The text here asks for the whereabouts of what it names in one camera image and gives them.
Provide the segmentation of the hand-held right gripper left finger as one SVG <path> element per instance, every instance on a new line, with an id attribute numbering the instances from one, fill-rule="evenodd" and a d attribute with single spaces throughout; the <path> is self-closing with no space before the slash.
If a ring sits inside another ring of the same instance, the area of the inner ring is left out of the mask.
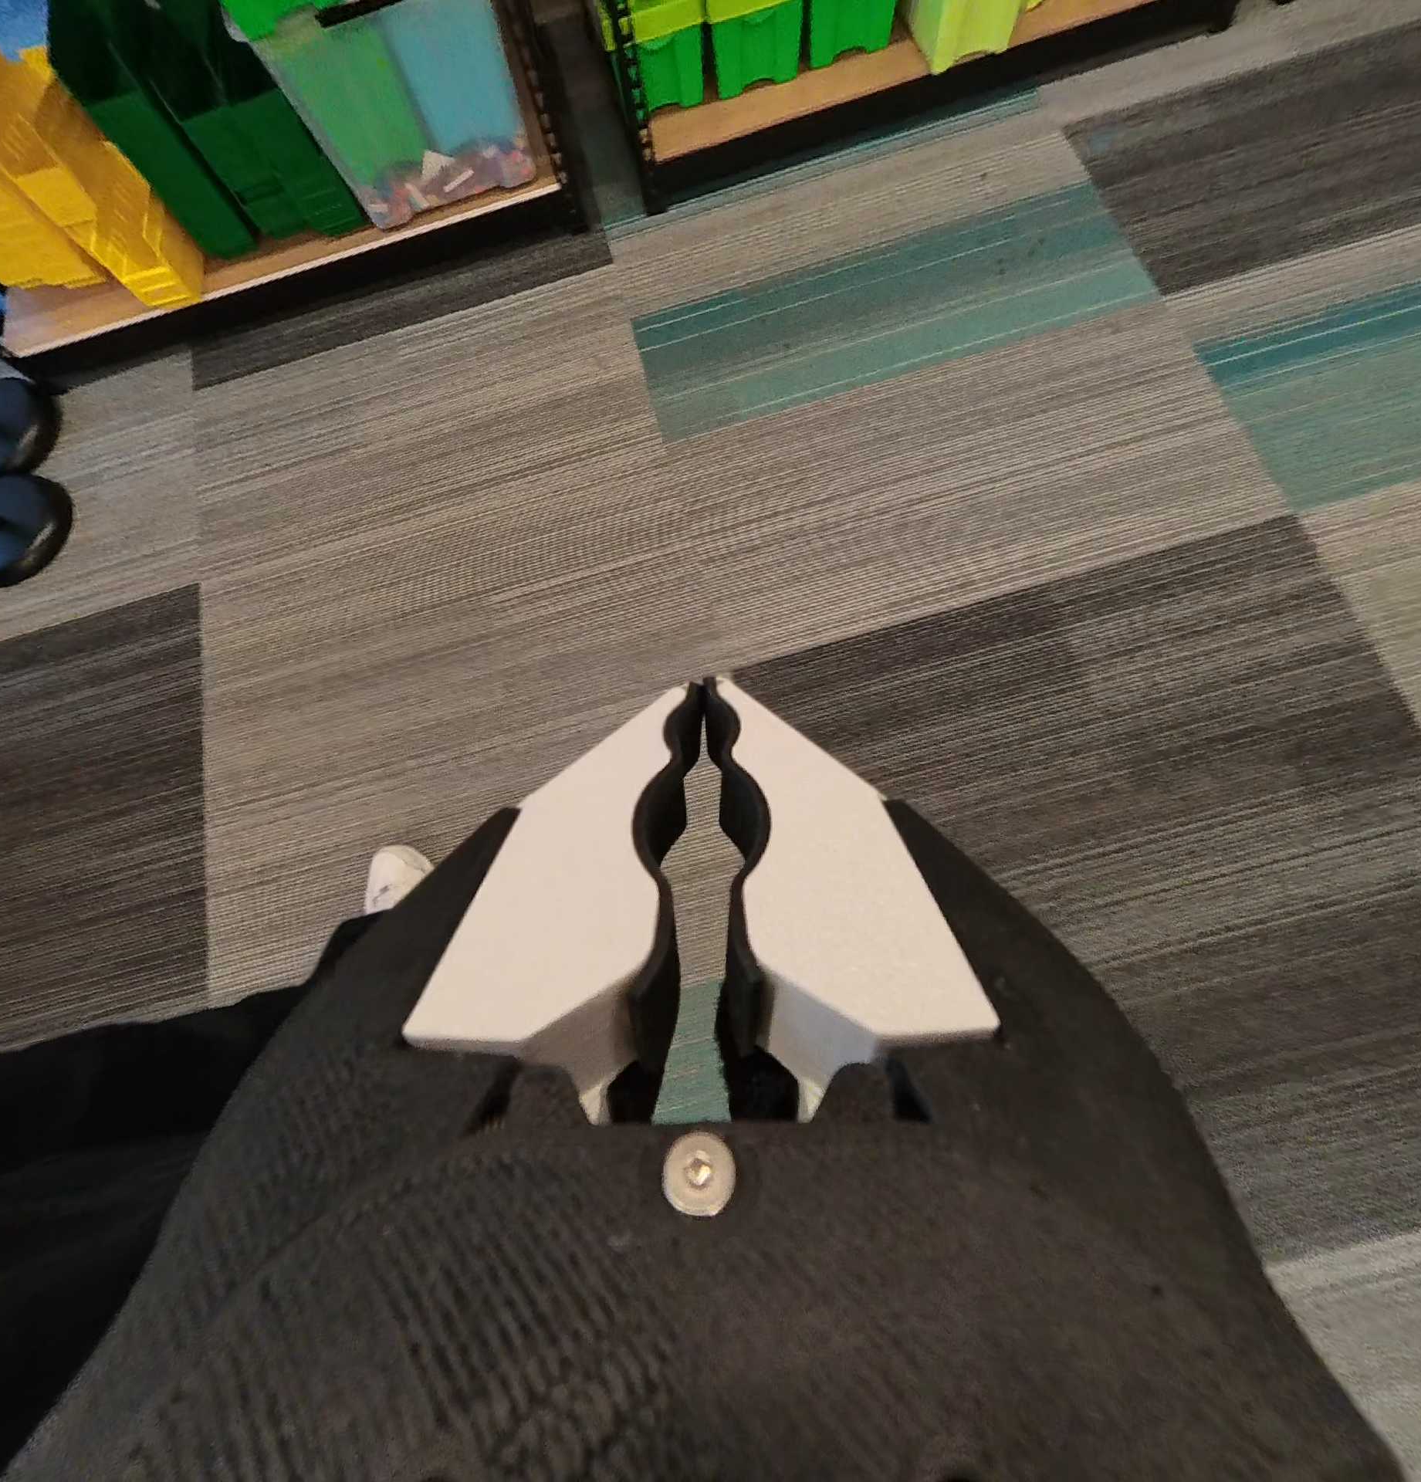
<path id="1" fill-rule="evenodd" d="M 561 1070 L 594 1125 L 656 1095 L 682 973 L 662 867 L 687 822 L 704 700 L 699 683 L 666 691 L 513 809 L 408 1045 Z"/>

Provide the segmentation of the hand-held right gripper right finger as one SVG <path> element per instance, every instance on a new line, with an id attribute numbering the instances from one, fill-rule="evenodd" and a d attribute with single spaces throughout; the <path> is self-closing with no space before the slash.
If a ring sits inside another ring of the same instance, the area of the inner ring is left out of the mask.
<path id="1" fill-rule="evenodd" d="M 723 1024 L 738 1060 L 795 1090 L 811 1121 L 836 1075 L 894 1052 L 996 1037 L 988 991 L 889 799 L 728 676 L 705 683 L 720 827 L 742 853 L 727 923 Z"/>

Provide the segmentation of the white shoe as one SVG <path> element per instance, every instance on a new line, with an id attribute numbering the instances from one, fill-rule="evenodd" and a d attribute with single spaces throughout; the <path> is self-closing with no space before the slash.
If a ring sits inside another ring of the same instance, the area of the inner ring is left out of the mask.
<path id="1" fill-rule="evenodd" d="M 371 857 L 363 896 L 363 915 L 394 910 L 434 870 L 434 862 L 412 845 L 383 845 Z"/>

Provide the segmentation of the wooden bin shelf board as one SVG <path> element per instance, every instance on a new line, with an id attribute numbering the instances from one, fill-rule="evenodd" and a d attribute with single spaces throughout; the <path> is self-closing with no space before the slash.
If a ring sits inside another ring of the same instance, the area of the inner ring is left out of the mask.
<path id="1" fill-rule="evenodd" d="M 899 40 L 884 51 L 849 53 L 795 81 L 760 83 L 732 99 L 664 109 L 628 129 L 634 172 L 649 213 L 740 175 L 760 175 L 800 155 L 823 154 L 897 122 L 947 112 L 1001 88 L 1063 78 L 1129 50 L 1221 31 L 1236 3 L 1041 3 L 1008 50 L 930 73 L 922 51 Z M 194 306 L 154 309 L 120 286 L 9 289 L 0 357 L 30 377 L 65 385 L 126 361 L 192 341 L 333 308 L 376 289 L 421 281 L 439 289 L 452 270 L 497 255 L 545 250 L 546 265 L 578 263 L 566 243 L 589 233 L 583 134 L 570 112 L 561 41 L 522 20 L 520 46 L 546 160 L 513 192 L 479 195 L 396 232 L 345 238 L 298 236 L 209 273 Z"/>

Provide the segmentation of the black bin rack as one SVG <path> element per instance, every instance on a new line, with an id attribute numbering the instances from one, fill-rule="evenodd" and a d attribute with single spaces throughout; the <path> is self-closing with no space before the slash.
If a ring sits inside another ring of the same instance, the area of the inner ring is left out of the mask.
<path id="1" fill-rule="evenodd" d="M 593 3 L 517 3 L 580 208 L 616 241 L 647 227 L 636 142 Z"/>

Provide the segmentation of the translucent storage bin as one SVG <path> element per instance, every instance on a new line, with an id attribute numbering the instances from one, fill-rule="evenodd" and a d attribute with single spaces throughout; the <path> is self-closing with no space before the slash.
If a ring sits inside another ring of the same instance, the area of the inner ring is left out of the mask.
<path id="1" fill-rule="evenodd" d="M 232 3 L 227 20 L 373 227 L 535 180 L 495 3 Z"/>

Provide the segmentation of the stack of dark green bins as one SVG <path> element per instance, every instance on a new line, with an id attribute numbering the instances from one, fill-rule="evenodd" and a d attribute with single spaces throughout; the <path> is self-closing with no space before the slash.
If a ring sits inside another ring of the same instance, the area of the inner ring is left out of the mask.
<path id="1" fill-rule="evenodd" d="M 343 236 L 368 218 L 217 2 L 52 2 L 54 73 L 199 248 Z"/>

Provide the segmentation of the stack of yellow bins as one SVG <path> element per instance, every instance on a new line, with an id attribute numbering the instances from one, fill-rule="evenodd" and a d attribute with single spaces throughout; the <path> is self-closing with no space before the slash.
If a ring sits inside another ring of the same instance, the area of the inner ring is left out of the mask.
<path id="1" fill-rule="evenodd" d="M 54 74 L 0 51 L 0 286 L 116 283 L 143 306 L 202 298 L 206 258 Z"/>

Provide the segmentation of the row of light green bins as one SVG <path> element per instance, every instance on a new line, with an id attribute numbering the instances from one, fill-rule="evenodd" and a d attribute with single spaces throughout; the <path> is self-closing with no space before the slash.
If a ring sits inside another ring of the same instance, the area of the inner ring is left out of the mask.
<path id="1" fill-rule="evenodd" d="M 628 2 L 598 3 L 604 50 L 628 102 L 647 116 L 694 107 L 714 86 L 733 99 L 795 81 L 910 35 L 945 69 L 1008 48 L 1038 2 Z"/>

